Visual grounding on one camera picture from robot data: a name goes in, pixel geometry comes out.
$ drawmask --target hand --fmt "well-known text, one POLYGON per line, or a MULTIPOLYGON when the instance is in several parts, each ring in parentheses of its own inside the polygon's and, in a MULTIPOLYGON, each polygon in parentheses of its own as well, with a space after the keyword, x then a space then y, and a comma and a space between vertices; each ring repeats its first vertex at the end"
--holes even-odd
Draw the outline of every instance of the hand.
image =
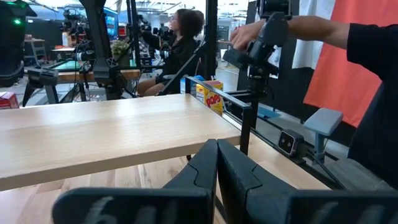
POLYGON ((248 24, 235 29, 231 34, 232 46, 237 50, 246 50, 248 43, 257 38, 265 20, 262 19, 252 24, 248 24))

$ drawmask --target person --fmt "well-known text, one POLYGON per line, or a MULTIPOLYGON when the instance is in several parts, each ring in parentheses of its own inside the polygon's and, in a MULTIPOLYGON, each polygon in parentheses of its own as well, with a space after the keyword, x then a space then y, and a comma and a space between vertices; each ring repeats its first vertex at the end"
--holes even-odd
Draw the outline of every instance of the person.
MULTIPOLYGON (((174 31, 168 44, 171 54, 164 59, 164 68, 162 73, 156 77, 138 83, 137 92, 141 96, 157 95, 170 79, 166 79, 165 75, 175 75, 181 67, 193 55, 198 47, 194 37, 197 36, 203 28, 203 19, 199 14, 191 9, 179 9, 170 21, 170 29, 174 31)), ((150 32, 143 32, 142 38, 151 47, 161 50, 160 40, 156 35, 150 32)), ((197 64, 194 63, 188 69, 187 75, 194 75, 197 64)), ((171 86, 171 93, 180 93, 180 82, 171 86)))
MULTIPOLYGON (((265 20, 240 27, 231 43, 246 49, 265 20)), ((290 35, 302 40, 319 40, 346 49, 347 60, 376 74, 381 86, 356 132, 348 157, 398 189, 398 25, 345 24, 316 16, 298 16, 289 21, 290 35)))

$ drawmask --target potted plant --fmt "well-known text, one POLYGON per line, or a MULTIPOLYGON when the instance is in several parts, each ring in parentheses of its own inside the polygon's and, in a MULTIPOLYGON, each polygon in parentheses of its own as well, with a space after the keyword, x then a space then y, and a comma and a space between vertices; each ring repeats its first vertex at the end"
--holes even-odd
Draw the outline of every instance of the potted plant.
POLYGON ((112 45, 112 54, 115 60, 118 60, 120 66, 130 66, 130 52, 124 54, 119 60, 121 54, 129 48, 129 44, 122 40, 115 40, 112 45))

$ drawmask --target red-orange curtain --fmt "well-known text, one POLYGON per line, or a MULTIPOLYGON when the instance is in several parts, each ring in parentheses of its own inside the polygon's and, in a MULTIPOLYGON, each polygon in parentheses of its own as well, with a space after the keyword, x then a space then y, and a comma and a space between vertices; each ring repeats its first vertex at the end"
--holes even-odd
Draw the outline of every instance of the red-orange curtain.
MULTIPOLYGON (((398 1, 336 0, 331 19, 388 26, 398 24, 397 11, 398 1)), ((345 50, 324 44, 304 103, 342 111, 343 121, 357 127, 380 83, 377 75, 348 62, 345 50)))

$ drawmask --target green light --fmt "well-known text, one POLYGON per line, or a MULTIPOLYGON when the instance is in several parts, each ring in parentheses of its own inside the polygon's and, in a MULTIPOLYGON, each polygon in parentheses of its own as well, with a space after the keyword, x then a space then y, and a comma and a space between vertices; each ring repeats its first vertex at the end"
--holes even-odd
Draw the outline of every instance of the green light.
POLYGON ((17 25, 20 25, 22 22, 21 22, 20 19, 14 19, 14 23, 17 24, 17 25))

